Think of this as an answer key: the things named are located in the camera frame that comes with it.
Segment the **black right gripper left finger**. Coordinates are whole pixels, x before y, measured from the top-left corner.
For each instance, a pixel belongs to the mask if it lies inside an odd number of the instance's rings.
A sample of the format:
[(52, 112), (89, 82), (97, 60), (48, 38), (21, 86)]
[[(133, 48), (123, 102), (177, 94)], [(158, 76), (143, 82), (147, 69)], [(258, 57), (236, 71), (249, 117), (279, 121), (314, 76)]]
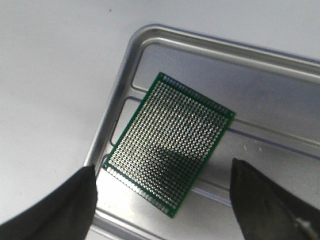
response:
[(95, 167), (79, 169), (61, 186), (0, 226), (2, 240), (84, 240), (96, 211)]

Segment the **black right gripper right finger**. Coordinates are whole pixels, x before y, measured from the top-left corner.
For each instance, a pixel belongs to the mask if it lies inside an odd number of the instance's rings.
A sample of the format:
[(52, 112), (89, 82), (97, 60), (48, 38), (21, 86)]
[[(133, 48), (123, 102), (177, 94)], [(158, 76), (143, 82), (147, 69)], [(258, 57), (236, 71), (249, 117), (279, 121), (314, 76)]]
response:
[(229, 196), (246, 240), (318, 240), (320, 211), (244, 160), (231, 165)]

